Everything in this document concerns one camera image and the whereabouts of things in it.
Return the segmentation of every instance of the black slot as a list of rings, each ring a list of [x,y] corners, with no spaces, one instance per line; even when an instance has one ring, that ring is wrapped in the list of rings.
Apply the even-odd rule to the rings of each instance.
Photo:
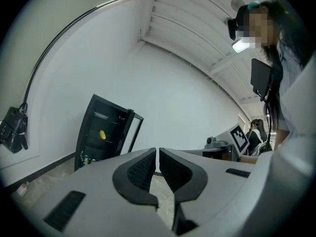
[[[243,171],[243,170],[239,170],[235,168],[229,168],[225,172],[236,175],[236,176],[245,177],[245,178],[248,178],[250,175],[250,172],[248,171]]]
[[[63,231],[84,197],[82,192],[69,192],[44,221],[56,230]]]

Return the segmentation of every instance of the yellow object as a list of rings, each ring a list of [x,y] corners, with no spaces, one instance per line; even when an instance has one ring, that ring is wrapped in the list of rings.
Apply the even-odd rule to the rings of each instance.
[[[107,137],[105,136],[105,132],[103,130],[100,131],[100,138],[105,140]]]

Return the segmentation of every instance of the long black hair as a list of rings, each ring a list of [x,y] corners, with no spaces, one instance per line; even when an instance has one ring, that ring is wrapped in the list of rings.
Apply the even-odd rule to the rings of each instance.
[[[254,120],[251,122],[251,126],[253,126],[253,127],[255,127],[256,129],[259,130],[261,140],[262,140],[263,142],[265,142],[268,137],[267,137],[267,134],[266,134],[266,131],[265,131],[265,128],[264,128],[263,120],[262,120],[262,119],[254,119]]]
[[[314,51],[314,45],[302,20],[294,9],[285,1],[264,1],[260,3],[260,5],[263,5],[268,9],[269,17],[273,20],[277,29],[282,34],[279,43],[283,45],[285,49],[289,49],[293,53],[294,58],[302,70],[308,63]],[[272,67],[269,85],[270,90],[267,97],[267,104],[264,106],[264,113],[267,116],[268,107],[270,107],[272,128],[273,130],[276,130],[278,127],[278,118],[281,113],[279,105],[279,88],[283,78],[283,68],[276,46],[266,46],[263,48],[263,51]]]

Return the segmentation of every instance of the black bag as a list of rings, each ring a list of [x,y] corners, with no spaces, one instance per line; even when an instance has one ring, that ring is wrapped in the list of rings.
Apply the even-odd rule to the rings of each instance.
[[[20,108],[10,107],[0,124],[0,144],[3,144],[11,152],[17,153],[22,149],[28,149],[25,132],[28,126],[27,103],[23,103]]]

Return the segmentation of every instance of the white wall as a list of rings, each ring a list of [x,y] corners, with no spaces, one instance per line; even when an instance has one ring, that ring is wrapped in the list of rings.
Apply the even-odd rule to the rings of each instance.
[[[0,145],[4,185],[76,150],[92,94],[110,99],[115,74],[138,41],[140,11],[141,0],[114,2],[80,20],[53,46],[30,90],[29,149],[13,154]]]
[[[169,54],[138,43],[107,98],[144,117],[133,150],[203,149],[207,137],[238,122],[240,108],[226,93],[209,83],[199,69]]]
[[[10,106],[19,106],[31,72],[49,43],[77,17],[107,1],[29,0],[1,47],[0,120]]]
[[[3,168],[9,185],[73,153],[86,107],[97,94],[144,117],[134,150],[201,149],[237,123],[236,104],[183,59],[137,42],[141,0],[121,0],[67,31],[30,91],[30,149],[39,156]]]

